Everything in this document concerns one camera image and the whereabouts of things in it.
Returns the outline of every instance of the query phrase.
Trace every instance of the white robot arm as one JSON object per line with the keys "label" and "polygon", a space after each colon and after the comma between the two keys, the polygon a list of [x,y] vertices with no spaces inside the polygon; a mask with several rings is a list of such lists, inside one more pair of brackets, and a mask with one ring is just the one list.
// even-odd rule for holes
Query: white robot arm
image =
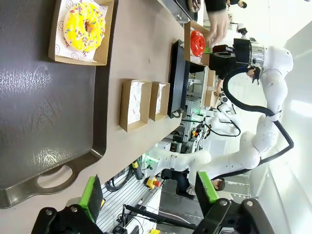
{"label": "white robot arm", "polygon": [[[230,78],[236,74],[247,72],[248,69],[246,68],[237,69],[228,74],[224,79],[223,89],[226,97],[235,106],[246,111],[262,112],[264,114],[258,120],[256,134],[244,132],[240,138],[238,152],[218,156],[213,160],[211,160],[208,152],[203,151],[183,155],[162,150],[161,152],[151,150],[149,157],[157,157],[159,160],[154,165],[154,175],[166,168],[173,168],[176,171],[184,171],[189,168],[189,183],[194,186],[197,171],[207,172],[210,179],[237,175],[279,157],[293,148],[293,141],[278,121],[288,91],[284,78],[293,69],[293,58],[290,52],[284,48],[264,47],[252,42],[250,43],[250,52],[250,63],[262,68],[260,81],[267,100],[267,108],[241,103],[228,91]],[[261,159],[260,154],[269,150],[275,144],[278,130],[286,138],[289,146],[271,157]]]}

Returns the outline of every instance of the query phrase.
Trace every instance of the black pole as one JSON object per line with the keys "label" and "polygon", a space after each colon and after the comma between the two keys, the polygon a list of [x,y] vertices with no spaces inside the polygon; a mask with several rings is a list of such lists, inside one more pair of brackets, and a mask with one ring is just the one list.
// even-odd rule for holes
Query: black pole
{"label": "black pole", "polygon": [[167,218],[167,217],[164,217],[164,216],[161,216],[158,214],[154,214],[152,212],[140,210],[140,209],[135,208],[133,206],[126,205],[126,209],[129,211],[132,211],[134,213],[137,213],[139,215],[143,215],[143,216],[155,219],[156,221],[166,222],[166,223],[178,226],[178,227],[192,229],[192,230],[195,230],[197,228],[197,226],[195,224],[188,224],[186,222],[180,222],[180,221],[177,221],[177,220],[172,219],[172,218]]}

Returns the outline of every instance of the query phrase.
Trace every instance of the table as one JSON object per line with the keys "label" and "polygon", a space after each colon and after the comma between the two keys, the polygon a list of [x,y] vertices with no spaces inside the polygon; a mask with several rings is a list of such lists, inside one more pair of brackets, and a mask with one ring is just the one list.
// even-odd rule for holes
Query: table
{"label": "table", "polygon": [[[32,0],[27,4],[39,3]],[[119,1],[109,75],[106,153],[99,162],[83,170],[65,191],[38,195],[10,209],[0,210],[0,229],[3,233],[30,233],[41,208],[62,210],[69,199],[82,195],[89,176],[98,174],[104,183],[180,124],[181,119],[178,118],[166,117],[158,122],[149,120],[147,126],[130,133],[118,125],[123,79],[168,81],[172,43],[183,38],[183,28],[158,1]],[[60,180],[55,178],[51,186]]]}

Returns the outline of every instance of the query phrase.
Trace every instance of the donut hole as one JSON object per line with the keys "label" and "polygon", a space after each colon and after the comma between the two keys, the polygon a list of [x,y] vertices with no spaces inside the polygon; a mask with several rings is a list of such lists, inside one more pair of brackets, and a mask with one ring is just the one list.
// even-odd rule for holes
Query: donut hole
{"label": "donut hole", "polygon": [[91,27],[90,27],[90,24],[89,24],[88,21],[86,21],[86,22],[84,23],[84,28],[85,28],[85,30],[86,30],[88,33],[91,32]]}

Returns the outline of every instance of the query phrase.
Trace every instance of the dark hair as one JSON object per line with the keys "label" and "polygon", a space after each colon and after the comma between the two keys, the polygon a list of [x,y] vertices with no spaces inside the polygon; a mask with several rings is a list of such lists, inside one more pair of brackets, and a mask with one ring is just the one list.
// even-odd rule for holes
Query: dark hair
{"label": "dark hair", "polygon": [[216,189],[216,191],[222,191],[225,188],[225,180],[224,178],[220,178],[219,182],[218,182],[218,189]]}

